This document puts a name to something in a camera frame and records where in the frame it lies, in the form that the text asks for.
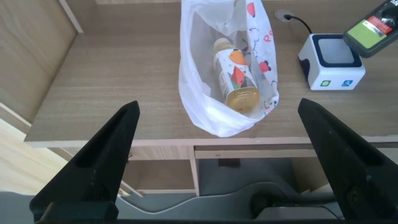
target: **bottle label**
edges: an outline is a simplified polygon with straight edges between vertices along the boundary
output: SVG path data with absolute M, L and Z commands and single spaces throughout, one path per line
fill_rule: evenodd
M 219 75 L 218 79 L 225 99 L 234 90 L 257 87 L 243 54 L 238 49 L 219 51 L 215 57 L 215 71 Z

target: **green icon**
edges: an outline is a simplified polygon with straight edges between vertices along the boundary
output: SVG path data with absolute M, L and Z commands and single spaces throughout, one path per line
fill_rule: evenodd
M 327 87 L 330 85 L 330 83 L 331 83 L 331 80 L 323 80 L 321 82 L 321 87 Z

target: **smartphone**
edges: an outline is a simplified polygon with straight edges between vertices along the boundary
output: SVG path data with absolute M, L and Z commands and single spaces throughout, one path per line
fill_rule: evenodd
M 372 57 L 398 38 L 398 0 L 388 0 L 343 34 L 343 40 L 364 58 Z

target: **juice bottle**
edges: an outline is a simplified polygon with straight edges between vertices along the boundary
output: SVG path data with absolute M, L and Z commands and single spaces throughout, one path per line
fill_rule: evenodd
M 228 39 L 214 43 L 214 69 L 220 82 L 225 104 L 231 109 L 248 114 L 260 100 L 260 93 L 242 52 Z

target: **black cable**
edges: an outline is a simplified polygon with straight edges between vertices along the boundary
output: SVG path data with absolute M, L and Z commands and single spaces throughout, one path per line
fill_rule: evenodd
M 310 32 L 310 34 L 312 34 L 312 30 L 311 30 L 310 26 L 306 22 L 304 22 L 304 20 L 298 18 L 297 16 L 291 16 L 291 15 L 285 15 L 284 18 L 287 20 L 296 19 L 296 20 L 300 21 L 302 24 L 305 25 L 305 27 Z

